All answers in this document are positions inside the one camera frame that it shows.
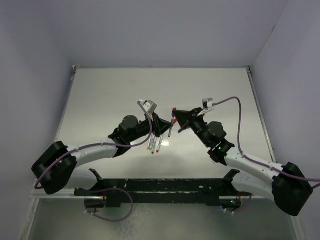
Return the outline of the yellow-end white marker pen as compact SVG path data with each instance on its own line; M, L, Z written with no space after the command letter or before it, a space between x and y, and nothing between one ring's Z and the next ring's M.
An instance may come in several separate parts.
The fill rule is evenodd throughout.
M152 134L151 137L150 137L150 139L149 139L148 147L147 147L147 149L148 149L149 151L150 151L150 150L152 149L152 147L153 147L154 138L155 138L155 136Z

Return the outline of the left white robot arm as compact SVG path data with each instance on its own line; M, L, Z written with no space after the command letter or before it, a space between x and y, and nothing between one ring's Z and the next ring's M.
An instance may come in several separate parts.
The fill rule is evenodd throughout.
M36 189L43 189L53 195L64 188L75 188L77 179L83 180L85 190L91 196L103 191L103 184L94 173L77 173L76 168L101 159L116 158L124 155L135 141L142 137L160 137L173 123L160 118L156 113L139 121L134 115L127 115L119 126L105 140L84 146L71 147L62 141L54 142L32 165L31 171L37 179Z

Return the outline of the purple-end white marker pen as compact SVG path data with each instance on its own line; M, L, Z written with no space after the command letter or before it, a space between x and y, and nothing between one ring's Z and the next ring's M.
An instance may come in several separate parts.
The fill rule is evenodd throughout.
M173 115L173 113L171 114L171 121L170 121L170 128L169 128L169 132L168 132L168 138L171 137L172 135L172 130L173 130L173 126L174 126L174 122L175 122L175 116Z

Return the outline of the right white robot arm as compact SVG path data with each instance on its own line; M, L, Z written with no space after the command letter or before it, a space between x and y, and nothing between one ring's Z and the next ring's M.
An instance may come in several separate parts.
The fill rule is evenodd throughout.
M204 121L205 112L201 108L173 109L172 114L181 131L191 129L196 134L215 163L238 170L233 178L222 183L226 195L251 193L271 200L290 216L299 215L314 190L297 165L291 162L282 165L245 154L240 146L226 140L222 123Z

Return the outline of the purple pen cap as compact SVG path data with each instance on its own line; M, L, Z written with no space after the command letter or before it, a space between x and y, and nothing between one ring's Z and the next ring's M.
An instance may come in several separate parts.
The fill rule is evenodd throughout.
M176 110L176 108L174 107L174 108L172 109L172 112L171 112L171 116L172 116L173 118L175 118L175 110Z

